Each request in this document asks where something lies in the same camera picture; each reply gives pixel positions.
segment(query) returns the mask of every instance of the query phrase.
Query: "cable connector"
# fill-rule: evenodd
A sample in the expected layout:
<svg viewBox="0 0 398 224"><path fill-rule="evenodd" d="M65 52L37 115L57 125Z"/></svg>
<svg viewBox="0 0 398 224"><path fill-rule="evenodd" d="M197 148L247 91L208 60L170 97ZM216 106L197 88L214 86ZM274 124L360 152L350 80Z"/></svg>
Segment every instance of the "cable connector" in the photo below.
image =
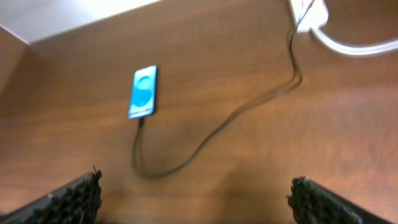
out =
<svg viewBox="0 0 398 224"><path fill-rule="evenodd" d="M289 0L289 3L296 26L309 8L307 15L298 25L297 32L308 32L311 28L321 27L328 22L329 12L324 0Z"/></svg>

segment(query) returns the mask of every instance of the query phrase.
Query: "white wall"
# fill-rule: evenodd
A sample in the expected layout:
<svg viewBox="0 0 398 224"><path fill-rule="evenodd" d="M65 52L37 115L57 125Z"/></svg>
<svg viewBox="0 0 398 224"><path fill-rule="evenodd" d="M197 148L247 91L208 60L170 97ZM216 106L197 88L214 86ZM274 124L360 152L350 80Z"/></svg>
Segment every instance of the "white wall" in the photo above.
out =
<svg viewBox="0 0 398 224"><path fill-rule="evenodd" d="M0 24L33 43L159 0L0 0Z"/></svg>

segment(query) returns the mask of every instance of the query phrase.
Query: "white power adapter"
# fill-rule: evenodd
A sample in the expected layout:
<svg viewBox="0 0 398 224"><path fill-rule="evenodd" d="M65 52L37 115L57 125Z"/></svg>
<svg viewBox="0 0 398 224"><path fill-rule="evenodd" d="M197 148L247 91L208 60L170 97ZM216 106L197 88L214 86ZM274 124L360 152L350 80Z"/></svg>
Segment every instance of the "white power adapter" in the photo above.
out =
<svg viewBox="0 0 398 224"><path fill-rule="evenodd" d="M324 0L289 0L289 2L296 26L308 7L310 8L298 25L297 32L308 32L311 28L321 27L328 22L329 12Z"/></svg>

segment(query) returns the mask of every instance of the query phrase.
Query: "wooden table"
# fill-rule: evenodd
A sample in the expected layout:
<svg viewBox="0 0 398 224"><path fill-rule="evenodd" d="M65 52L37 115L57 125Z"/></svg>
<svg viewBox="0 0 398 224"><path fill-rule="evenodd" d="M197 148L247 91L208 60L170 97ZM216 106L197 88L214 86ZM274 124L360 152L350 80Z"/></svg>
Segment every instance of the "wooden table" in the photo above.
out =
<svg viewBox="0 0 398 224"><path fill-rule="evenodd" d="M342 42L398 36L398 1L327 1ZM123 223L289 223L292 178L309 175L398 222L398 53L349 58L296 36L303 85L240 116L184 170L131 167L134 71L159 66L147 119L151 171L184 161L237 106L292 73L287 1L163 0L33 45L0 99L0 211L92 170L99 218Z"/></svg>

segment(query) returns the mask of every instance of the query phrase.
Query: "black cable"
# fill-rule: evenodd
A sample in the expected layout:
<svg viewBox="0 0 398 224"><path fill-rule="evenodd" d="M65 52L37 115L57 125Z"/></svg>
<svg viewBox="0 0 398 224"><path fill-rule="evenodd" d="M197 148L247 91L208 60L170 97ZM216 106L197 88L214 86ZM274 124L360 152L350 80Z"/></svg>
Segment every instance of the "black cable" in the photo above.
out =
<svg viewBox="0 0 398 224"><path fill-rule="evenodd" d="M191 161L193 161L196 158L196 156L199 155L199 153L205 148L205 146L213 138L215 138L220 132L222 132L222 130L224 130L224 128L226 128L227 125L229 125L232 121L234 121L239 115L241 115L244 112L246 112L247 110L250 110L250 109L252 109L252 108L254 108L256 106L259 106L259 105L261 105L263 103L267 103L268 101L271 101L271 100L274 100L274 99L276 99L278 97L284 96L287 93L291 92L292 90L295 90L296 88L298 88L301 85L301 83L303 82L303 75L302 75L302 73L301 73L301 71L299 69L299 66L296 63L296 60L295 60L295 57L294 57L294 54L293 54L293 49L292 49L293 38L294 38L295 34L297 33L297 27L300 25L300 23L302 22L303 18L307 15L307 12L311 8L311 6L314 3L314 1L315 0L312 0L310 5L307 7L304 15L298 20L297 26L292 31L292 33L290 34L290 37L289 37L289 54L290 54L290 59L292 61L292 66L293 66L293 76L288 82L286 82L285 84L283 84L281 86L278 86L277 88L274 88L273 90L269 90L269 91L263 93L262 95L254 98L254 99L248 101L247 103L244 103L240 107L238 107L207 138L205 138L205 140L203 140L200 143L200 145L198 146L196 151L191 155L191 157L189 157L185 162L183 162L182 164L180 164L176 168L173 168L173 169L170 169L168 171L165 171L165 172L162 172L162 173L158 173L158 174L146 173L144 171L144 169L139 166L138 156L137 156L137 147L138 147L138 144L141 143L142 133L143 133L143 130L144 130L144 128L143 128L144 127L144 118L140 118L139 119L137 133L136 133L136 137L134 139L134 144L133 144L133 147L132 147L132 164L133 164L133 168L135 168L137 173L141 177L145 177L145 178L148 178L148 179L156 179L156 178L166 177L166 176L168 176L170 174L173 174L173 173L179 171L180 169L184 168L189 163L191 163Z"/></svg>

